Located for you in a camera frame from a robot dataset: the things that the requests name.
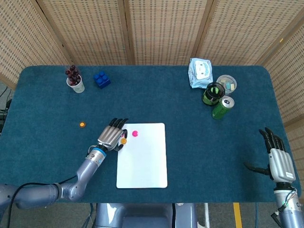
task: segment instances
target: whiteboard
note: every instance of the whiteboard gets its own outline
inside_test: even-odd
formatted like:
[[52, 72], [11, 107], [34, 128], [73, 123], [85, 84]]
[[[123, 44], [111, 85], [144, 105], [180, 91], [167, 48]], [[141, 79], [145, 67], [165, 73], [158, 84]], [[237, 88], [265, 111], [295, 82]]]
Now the whiteboard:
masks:
[[126, 123], [123, 128], [128, 130], [128, 137], [118, 152], [117, 188], [166, 188], [165, 124]]

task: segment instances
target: gray floor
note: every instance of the gray floor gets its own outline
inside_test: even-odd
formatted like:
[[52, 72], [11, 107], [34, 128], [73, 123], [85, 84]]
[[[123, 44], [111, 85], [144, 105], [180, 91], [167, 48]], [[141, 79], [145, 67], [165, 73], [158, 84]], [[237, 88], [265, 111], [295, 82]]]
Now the gray floor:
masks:
[[[0, 82], [0, 94], [6, 86]], [[0, 97], [0, 109], [5, 108], [10, 89]], [[275, 211], [274, 203], [258, 204], [258, 227], [277, 228], [270, 215]], [[256, 204], [241, 203], [241, 217], [243, 228], [254, 228], [256, 222]], [[90, 212], [90, 205], [83, 203], [56, 203], [50, 207], [39, 209], [19, 210], [13, 207], [11, 228], [81, 228], [84, 220]], [[203, 204], [197, 205], [198, 219], [204, 225]], [[211, 203], [209, 204], [209, 216], [211, 228], [235, 228], [235, 219], [232, 203]], [[0, 224], [6, 227], [7, 212]]]

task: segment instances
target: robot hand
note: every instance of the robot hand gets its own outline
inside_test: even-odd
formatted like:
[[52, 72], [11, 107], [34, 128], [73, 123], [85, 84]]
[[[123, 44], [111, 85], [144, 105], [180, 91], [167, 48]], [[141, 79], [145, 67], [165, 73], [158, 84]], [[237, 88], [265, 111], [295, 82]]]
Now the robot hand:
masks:
[[269, 164], [267, 169], [256, 168], [251, 164], [245, 162], [244, 165], [253, 172], [258, 172], [264, 175], [269, 175], [275, 183], [295, 181], [295, 170], [289, 153], [285, 151], [283, 141], [273, 132], [265, 128], [259, 130], [265, 140], [265, 145], [269, 157]]
[[127, 120], [114, 118], [101, 133], [98, 138], [98, 145], [104, 152], [111, 150], [119, 151], [124, 146], [123, 144], [118, 146], [118, 141], [122, 135], [125, 138], [128, 136], [127, 130], [122, 130]]

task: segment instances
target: pink magnet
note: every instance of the pink magnet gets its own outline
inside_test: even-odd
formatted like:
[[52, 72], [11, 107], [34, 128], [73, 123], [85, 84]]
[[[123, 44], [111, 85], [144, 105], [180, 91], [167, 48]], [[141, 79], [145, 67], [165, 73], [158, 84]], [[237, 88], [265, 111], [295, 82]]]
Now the pink magnet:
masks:
[[132, 132], [132, 135], [133, 135], [134, 137], [136, 137], [136, 136], [138, 136], [138, 132], [137, 132], [137, 131], [133, 131], [133, 132]]

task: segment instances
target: clear container lid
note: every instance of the clear container lid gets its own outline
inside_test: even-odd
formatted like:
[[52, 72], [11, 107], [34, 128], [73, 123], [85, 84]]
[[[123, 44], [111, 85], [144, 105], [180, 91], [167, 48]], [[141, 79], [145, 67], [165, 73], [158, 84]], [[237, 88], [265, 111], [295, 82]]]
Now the clear container lid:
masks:
[[230, 75], [221, 75], [217, 82], [225, 88], [225, 95], [231, 94], [237, 88], [237, 81]]

